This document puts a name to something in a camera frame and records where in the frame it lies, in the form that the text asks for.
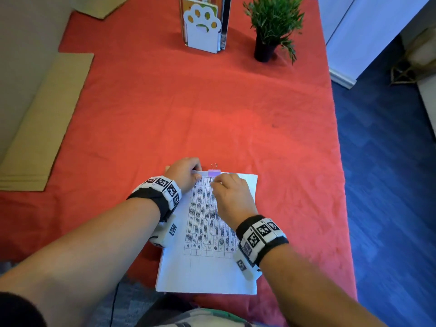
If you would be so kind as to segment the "white cabinet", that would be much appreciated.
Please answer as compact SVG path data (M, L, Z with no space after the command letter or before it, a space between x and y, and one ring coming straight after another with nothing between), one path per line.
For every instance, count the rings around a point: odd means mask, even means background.
M430 0L317 0L330 78L351 89Z

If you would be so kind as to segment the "folders in file holder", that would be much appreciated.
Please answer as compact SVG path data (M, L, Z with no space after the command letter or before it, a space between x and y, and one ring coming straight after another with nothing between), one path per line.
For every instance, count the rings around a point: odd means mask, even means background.
M229 17L230 17L230 9L231 9L231 1L232 0L195 0L195 1L214 4L218 7L218 17L221 20L221 24L222 24L222 27L221 27L221 51L225 50L226 41L227 41L227 32L228 32L228 22L229 22ZM183 2L183 0L179 0L179 10L180 10L180 17L181 17L181 31L182 31L182 36L183 36L183 40L185 43L182 2Z

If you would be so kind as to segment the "person's right hand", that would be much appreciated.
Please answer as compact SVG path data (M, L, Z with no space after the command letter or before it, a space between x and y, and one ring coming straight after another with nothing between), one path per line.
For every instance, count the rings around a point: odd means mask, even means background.
M240 188L223 198L216 198L219 217L234 231L245 219L258 215L246 180L240 178Z

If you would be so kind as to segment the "printed paper stack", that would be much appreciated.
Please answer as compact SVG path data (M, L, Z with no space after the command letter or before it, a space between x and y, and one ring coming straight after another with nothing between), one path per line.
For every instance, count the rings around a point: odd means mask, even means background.
M178 229L161 254L155 290L173 293L256 295L256 281L243 276L233 253L235 232L218 215L207 171L180 200Z

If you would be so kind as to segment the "large flat cardboard sheet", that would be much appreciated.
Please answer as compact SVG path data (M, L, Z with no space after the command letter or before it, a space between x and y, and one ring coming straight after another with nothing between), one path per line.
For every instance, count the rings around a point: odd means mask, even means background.
M0 191L45 190L93 59L57 53L0 164Z

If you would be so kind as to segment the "small flat cardboard sheet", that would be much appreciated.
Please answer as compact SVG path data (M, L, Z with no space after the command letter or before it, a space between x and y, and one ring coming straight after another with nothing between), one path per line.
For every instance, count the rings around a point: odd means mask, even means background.
M84 15L104 20L128 0L71 0L72 8Z

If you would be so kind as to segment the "black plant pot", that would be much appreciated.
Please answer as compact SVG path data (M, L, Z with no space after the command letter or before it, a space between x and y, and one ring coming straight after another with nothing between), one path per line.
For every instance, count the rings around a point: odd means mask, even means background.
M254 58L258 62L267 63L272 58L278 44L264 43L260 33L256 33Z

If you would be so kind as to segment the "person's right forearm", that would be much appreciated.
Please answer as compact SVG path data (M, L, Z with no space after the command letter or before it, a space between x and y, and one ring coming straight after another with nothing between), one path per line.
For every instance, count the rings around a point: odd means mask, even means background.
M266 253L260 269L292 327L387 327L289 244Z

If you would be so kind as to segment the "red tablecloth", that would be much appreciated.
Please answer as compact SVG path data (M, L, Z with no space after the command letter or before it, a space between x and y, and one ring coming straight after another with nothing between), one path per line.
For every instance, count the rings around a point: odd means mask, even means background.
M317 2L303 1L294 66L281 52L254 60L242 2L217 55L183 44L177 0L129 0L104 21L70 15L59 49L93 53L92 67L45 191L0 193L0 260L30 257L198 156L205 169L259 175L259 213L357 299Z

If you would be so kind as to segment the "person's left hand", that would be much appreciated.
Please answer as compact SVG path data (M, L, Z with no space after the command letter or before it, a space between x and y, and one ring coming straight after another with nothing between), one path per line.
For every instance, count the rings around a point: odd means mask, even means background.
M190 166L189 159L199 159L199 158L185 157L179 159L176 162L174 162L172 165L167 166L164 173L165 177L171 179L177 184L182 194L189 192L198 182L198 181L191 180L191 173L189 170L189 166Z

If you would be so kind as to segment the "black marker wristband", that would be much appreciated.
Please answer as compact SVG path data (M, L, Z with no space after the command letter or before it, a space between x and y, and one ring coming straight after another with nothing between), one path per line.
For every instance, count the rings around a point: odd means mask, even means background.
M182 192L174 180L165 176L154 176L140 184L129 196L152 200L160 211L160 222L166 223L177 208Z
M245 219L235 231L240 248L249 262L260 266L265 255L273 248L289 244L285 233L270 218L255 215Z

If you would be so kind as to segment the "person's patterned clothing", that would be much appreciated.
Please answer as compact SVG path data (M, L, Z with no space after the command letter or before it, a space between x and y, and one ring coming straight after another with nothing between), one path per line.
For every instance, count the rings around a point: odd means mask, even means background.
M235 314L202 308L173 294L159 298L134 327L268 327Z

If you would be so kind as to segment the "white paw file holder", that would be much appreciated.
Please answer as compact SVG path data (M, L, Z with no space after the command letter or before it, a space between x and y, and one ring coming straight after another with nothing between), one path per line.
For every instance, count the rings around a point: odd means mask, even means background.
M195 0L183 0L184 37L188 47L216 54L221 51L221 20L218 7Z

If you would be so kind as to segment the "person's black sleeve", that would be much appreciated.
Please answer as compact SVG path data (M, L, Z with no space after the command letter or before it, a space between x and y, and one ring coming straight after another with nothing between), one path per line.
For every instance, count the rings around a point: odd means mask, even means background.
M10 292L0 292L0 327L47 327L47 323L29 300Z

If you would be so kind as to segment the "person's left forearm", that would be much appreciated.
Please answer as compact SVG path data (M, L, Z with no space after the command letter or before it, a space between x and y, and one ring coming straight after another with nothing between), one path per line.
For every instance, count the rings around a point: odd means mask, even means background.
M160 220L131 198L40 249L0 277L0 291L30 300L48 327L79 327L115 289Z

